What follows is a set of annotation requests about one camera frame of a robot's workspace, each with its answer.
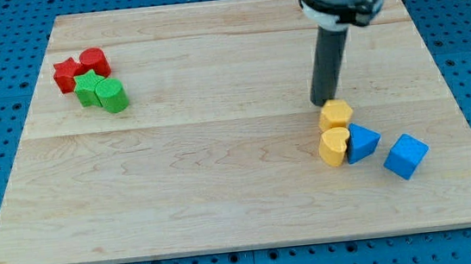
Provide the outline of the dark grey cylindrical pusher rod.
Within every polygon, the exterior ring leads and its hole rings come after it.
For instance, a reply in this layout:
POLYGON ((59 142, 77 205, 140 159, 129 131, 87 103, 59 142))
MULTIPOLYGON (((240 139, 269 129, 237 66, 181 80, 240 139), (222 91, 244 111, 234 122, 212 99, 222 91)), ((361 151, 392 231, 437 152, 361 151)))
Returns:
POLYGON ((318 107, 335 98, 347 34, 347 29, 317 30, 310 97, 318 107))

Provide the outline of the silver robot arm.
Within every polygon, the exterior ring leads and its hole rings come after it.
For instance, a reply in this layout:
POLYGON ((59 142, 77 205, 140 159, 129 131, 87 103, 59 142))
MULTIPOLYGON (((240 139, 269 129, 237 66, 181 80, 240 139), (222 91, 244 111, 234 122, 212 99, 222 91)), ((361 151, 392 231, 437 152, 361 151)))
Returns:
POLYGON ((366 27, 385 0, 298 0, 304 15, 317 23, 311 76, 311 102, 323 106, 336 94, 348 30, 366 27))

